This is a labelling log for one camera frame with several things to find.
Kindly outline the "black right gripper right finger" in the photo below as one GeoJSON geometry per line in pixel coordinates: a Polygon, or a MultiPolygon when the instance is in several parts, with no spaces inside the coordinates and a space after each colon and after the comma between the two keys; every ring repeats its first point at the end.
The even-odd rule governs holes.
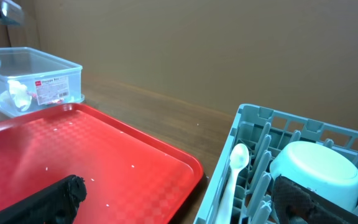
{"type": "Polygon", "coordinates": [[[272,202],[279,224],[358,224],[358,216],[282,175],[273,185],[272,202]]]}

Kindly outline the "pale green bowl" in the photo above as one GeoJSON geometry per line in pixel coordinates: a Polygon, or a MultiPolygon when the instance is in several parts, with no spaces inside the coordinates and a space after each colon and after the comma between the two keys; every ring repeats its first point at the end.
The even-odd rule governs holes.
{"type": "Polygon", "coordinates": [[[339,207],[353,211],[358,201],[358,168],[340,153],[320,144],[294,141],[270,164],[273,179],[282,175],[339,207]]]}

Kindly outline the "white tissue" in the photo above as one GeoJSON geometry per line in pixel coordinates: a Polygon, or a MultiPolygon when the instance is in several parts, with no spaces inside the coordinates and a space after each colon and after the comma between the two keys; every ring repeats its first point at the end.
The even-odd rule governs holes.
{"type": "Polygon", "coordinates": [[[27,86],[16,80],[9,80],[8,90],[0,94],[0,101],[14,105],[19,111],[27,111],[32,103],[32,94],[27,86]]]}

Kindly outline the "red snack wrapper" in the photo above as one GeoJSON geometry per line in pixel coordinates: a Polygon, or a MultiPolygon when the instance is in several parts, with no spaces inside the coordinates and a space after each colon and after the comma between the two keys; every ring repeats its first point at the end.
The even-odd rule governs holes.
{"type": "MultiPolygon", "coordinates": [[[[37,102],[37,95],[35,93],[28,92],[27,94],[32,97],[32,101],[37,102]]],[[[57,100],[49,101],[49,102],[46,103],[46,105],[60,104],[60,103],[63,103],[63,102],[64,102],[64,99],[60,98],[60,99],[57,99],[57,100]]]]}

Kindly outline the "white plastic spoon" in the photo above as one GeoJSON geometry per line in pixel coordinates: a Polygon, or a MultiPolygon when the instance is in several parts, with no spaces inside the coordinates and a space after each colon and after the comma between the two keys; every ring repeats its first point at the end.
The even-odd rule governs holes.
{"type": "Polygon", "coordinates": [[[237,178],[239,173],[248,166],[249,161],[248,147],[243,143],[236,144],[229,157],[230,174],[219,204],[215,224],[230,223],[237,178]]]}

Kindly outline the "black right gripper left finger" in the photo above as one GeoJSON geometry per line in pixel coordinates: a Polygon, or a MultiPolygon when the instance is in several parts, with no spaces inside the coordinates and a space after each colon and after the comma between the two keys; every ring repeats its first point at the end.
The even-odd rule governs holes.
{"type": "Polygon", "coordinates": [[[0,211],[0,224],[72,224],[87,196],[85,180],[69,175],[0,211]]]}

